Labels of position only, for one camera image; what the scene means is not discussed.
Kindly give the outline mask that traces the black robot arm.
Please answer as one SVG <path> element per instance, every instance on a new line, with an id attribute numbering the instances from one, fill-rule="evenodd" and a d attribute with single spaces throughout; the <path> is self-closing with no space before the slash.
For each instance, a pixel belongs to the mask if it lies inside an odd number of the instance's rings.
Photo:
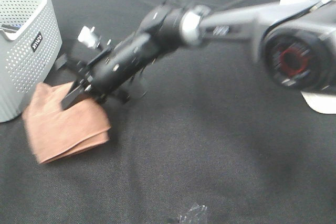
<path id="1" fill-rule="evenodd" d="M 61 100 L 66 110 L 92 98 L 131 98 L 124 87 L 137 74 L 177 49 L 212 41 L 246 43 L 255 62 L 261 61 L 271 80 L 302 93 L 335 95 L 335 0 L 278 2 L 215 11 L 183 0 L 166 0 L 141 20 L 116 46 L 103 45 L 91 28 L 78 40 L 99 53 L 89 62 L 62 55 L 57 68 L 76 75 Z"/>

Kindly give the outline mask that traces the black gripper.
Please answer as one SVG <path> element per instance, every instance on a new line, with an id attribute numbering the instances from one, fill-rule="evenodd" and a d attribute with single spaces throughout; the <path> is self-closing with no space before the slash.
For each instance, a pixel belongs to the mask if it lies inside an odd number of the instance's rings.
<path id="1" fill-rule="evenodd" d="M 74 81 L 68 93 L 61 100 L 61 107 L 67 110 L 87 98 L 105 99 L 112 95 L 123 103 L 131 99 L 131 92 L 122 85 L 141 69 L 168 51 L 167 43 L 148 32 L 133 33 L 116 46 L 111 55 L 103 57 L 91 68 L 92 81 L 83 88 Z M 55 69 L 74 69 L 78 61 L 62 54 L 55 61 Z"/>

